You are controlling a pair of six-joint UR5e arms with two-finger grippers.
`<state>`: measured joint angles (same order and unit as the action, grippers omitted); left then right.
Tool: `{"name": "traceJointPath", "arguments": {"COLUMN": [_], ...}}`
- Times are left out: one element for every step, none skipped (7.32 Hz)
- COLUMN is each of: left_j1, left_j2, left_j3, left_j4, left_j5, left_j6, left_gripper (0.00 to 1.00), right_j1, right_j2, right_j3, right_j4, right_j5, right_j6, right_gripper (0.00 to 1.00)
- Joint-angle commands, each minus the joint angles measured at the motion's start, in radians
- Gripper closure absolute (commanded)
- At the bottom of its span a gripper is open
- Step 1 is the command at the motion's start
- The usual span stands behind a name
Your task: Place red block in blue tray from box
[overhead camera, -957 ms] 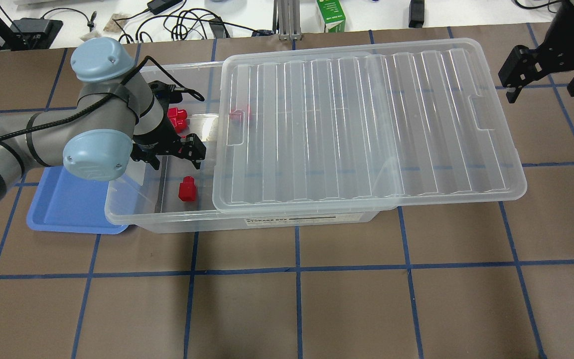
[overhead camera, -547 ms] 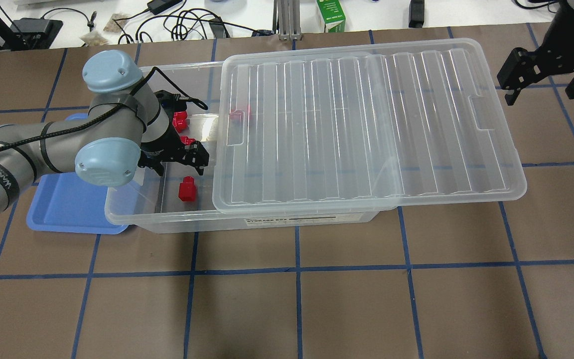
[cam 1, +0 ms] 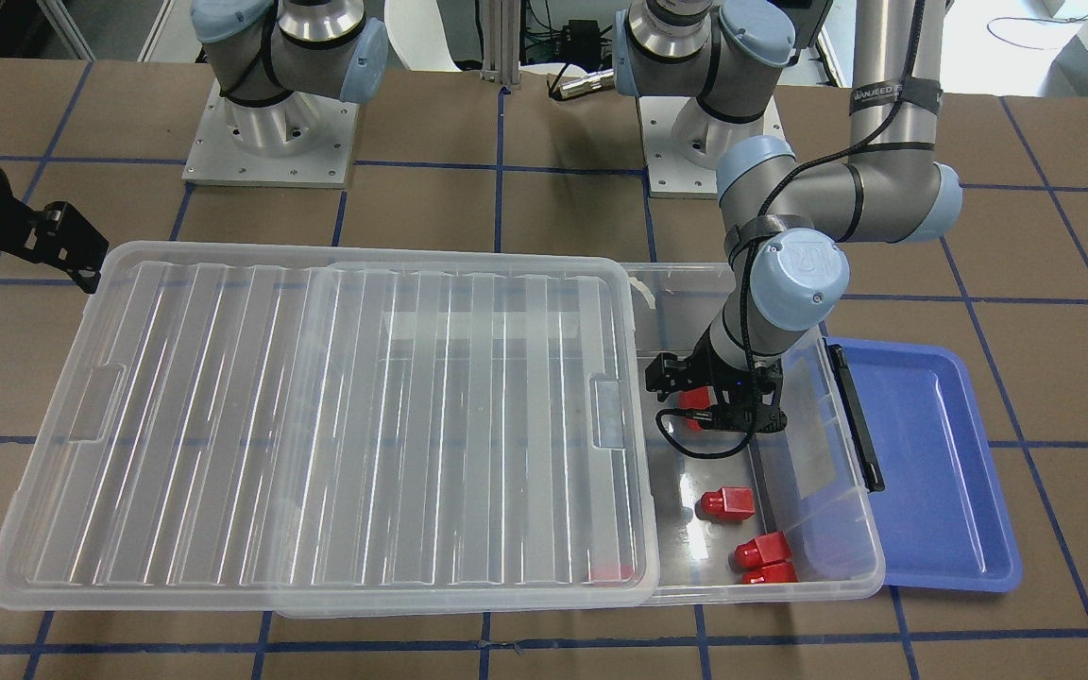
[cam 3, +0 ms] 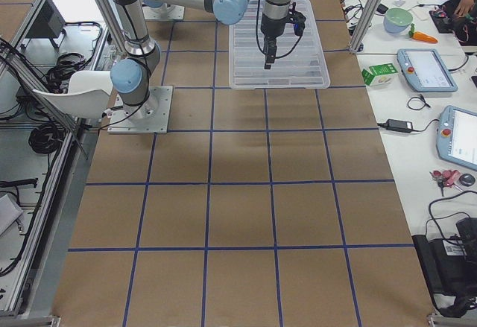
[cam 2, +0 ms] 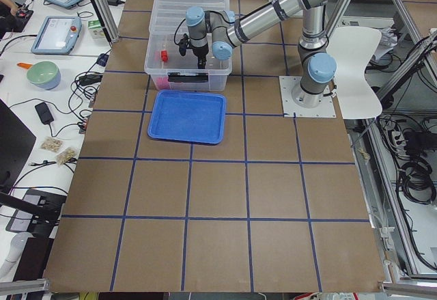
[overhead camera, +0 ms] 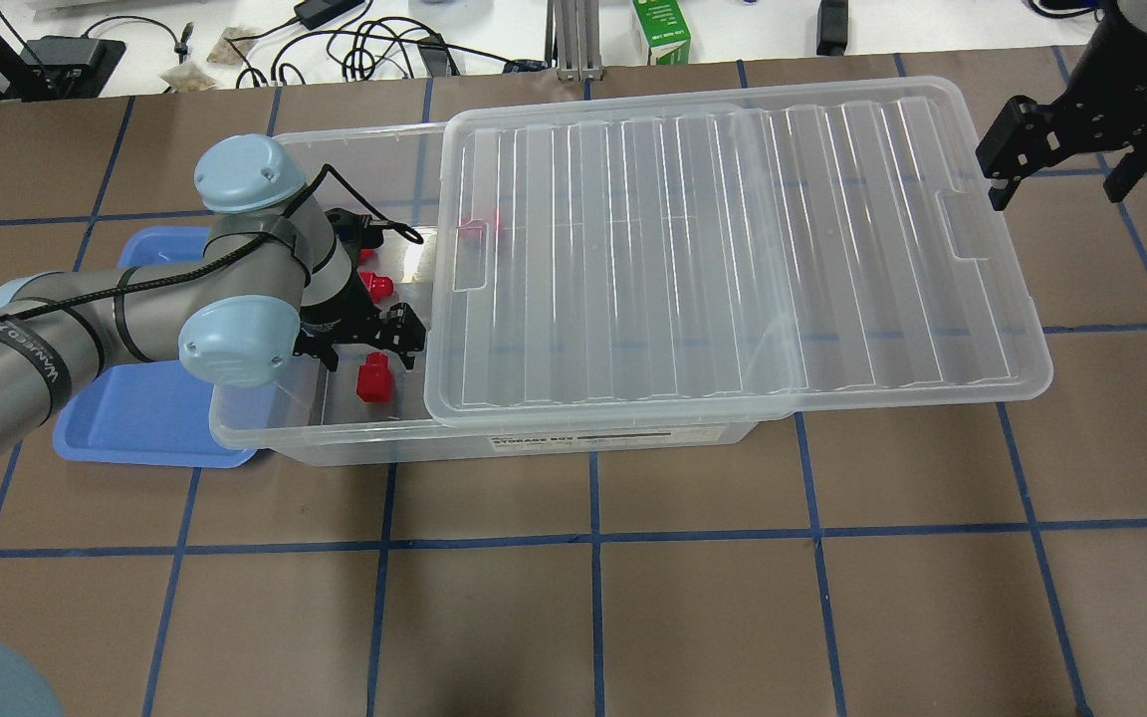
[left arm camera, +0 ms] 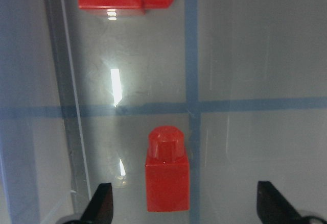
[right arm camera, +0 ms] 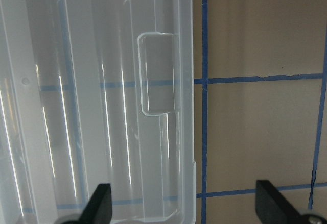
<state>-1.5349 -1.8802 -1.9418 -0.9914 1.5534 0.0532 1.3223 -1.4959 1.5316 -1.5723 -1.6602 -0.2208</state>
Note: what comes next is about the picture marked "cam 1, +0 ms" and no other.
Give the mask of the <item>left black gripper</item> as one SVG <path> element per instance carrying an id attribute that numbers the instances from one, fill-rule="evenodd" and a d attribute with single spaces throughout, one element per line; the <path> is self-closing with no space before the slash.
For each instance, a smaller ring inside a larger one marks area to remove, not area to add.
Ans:
<path id="1" fill-rule="evenodd" d="M 764 380 L 782 380 L 783 369 L 778 360 L 763 363 L 752 369 L 726 364 L 718 354 L 713 353 L 710 339 L 704 334 L 687 358 L 673 353 L 660 353 L 646 367 L 646 390 L 657 394 L 662 401 L 673 393 L 708 387 L 710 404 L 716 403 L 713 388 L 717 388 L 725 401 L 737 400 L 746 395 L 746 390 L 761 392 Z"/>

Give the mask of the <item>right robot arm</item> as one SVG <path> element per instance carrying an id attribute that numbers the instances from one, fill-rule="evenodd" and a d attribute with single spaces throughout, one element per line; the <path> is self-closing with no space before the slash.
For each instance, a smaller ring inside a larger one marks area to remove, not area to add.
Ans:
<path id="1" fill-rule="evenodd" d="M 195 38 L 214 70 L 203 128 L 236 166 L 344 169 L 351 135 L 337 121 L 370 102 L 387 69 L 387 26 L 360 1 L 195 1 Z M 0 251 L 55 268 L 91 294 L 110 245 L 77 207 L 30 208 L 0 166 Z"/>

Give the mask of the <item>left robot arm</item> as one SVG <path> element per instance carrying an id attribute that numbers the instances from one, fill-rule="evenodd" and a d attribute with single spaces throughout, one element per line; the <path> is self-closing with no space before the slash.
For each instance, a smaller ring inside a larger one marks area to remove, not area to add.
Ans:
<path id="1" fill-rule="evenodd" d="M 851 141 L 798 161 L 772 134 L 730 143 L 714 168 L 735 288 L 689 357 L 646 369 L 658 400 L 710 388 L 743 429 L 778 401 L 776 366 L 849 284 L 842 244 L 916 244 L 959 220 L 959 173 L 936 159 L 944 1 L 860 1 Z M 716 122 L 751 125 L 772 102 L 798 30 L 769 1 L 634 1 L 613 24 L 619 94 L 687 96 Z"/>

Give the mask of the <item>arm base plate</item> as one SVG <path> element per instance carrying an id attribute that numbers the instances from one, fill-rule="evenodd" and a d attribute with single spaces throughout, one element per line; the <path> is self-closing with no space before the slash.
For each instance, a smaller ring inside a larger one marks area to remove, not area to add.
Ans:
<path id="1" fill-rule="evenodd" d="M 636 111 L 651 198 L 714 199 L 714 172 L 734 143 L 761 134 L 786 138 L 774 99 L 747 124 L 712 119 L 691 96 L 641 96 Z"/>
<path id="2" fill-rule="evenodd" d="M 344 190 L 360 107 L 293 92 L 265 108 L 221 96 L 214 83 L 182 172 L 197 186 Z"/>

